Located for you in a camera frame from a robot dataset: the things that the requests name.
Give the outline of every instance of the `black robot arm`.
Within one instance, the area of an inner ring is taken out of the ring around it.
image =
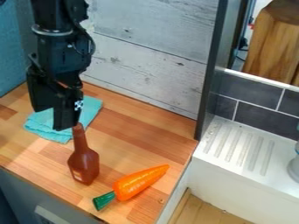
[[[36,112],[53,108],[55,130],[75,126],[83,106],[79,75],[91,63],[95,43],[80,22],[84,0],[31,0],[38,51],[29,55],[27,83]]]

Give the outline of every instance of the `teal cloth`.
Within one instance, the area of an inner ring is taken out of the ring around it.
[[[83,109],[80,115],[80,122],[84,129],[94,119],[101,109],[102,101],[90,96],[84,96]],[[24,128],[32,133],[39,135],[47,140],[66,144],[72,137],[72,129],[57,131],[53,127],[53,109],[32,113],[27,118]]]

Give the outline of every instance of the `wooden plank wall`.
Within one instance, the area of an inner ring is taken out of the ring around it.
[[[89,0],[97,45],[82,79],[196,118],[218,0]]]

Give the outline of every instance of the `plastic carrot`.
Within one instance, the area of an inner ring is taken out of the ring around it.
[[[115,196],[119,201],[132,198],[159,180],[169,168],[168,164],[164,164],[120,178],[114,183],[112,192],[93,199],[95,208],[99,211]]]

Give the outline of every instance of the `sauce bottle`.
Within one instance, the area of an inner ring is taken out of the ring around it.
[[[84,185],[90,185],[99,175],[99,154],[87,146],[85,131],[80,122],[73,127],[74,153],[67,160],[72,176]]]

